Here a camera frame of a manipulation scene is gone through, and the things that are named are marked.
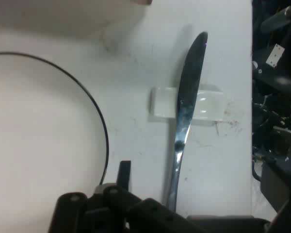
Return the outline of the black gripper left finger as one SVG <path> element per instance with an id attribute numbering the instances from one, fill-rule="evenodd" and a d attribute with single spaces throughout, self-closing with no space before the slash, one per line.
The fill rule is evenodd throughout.
<path id="1" fill-rule="evenodd" d="M 190 233 L 192 225 L 153 199 L 128 191 L 130 161 L 121 161 L 116 183 L 100 185 L 88 198 L 80 192 L 61 195 L 50 233 Z"/>

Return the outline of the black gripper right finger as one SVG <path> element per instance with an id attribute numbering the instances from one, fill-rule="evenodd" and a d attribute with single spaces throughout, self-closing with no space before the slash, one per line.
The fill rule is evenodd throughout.
<path id="1" fill-rule="evenodd" d="M 267 233 L 291 233 L 291 198 L 268 226 Z"/>

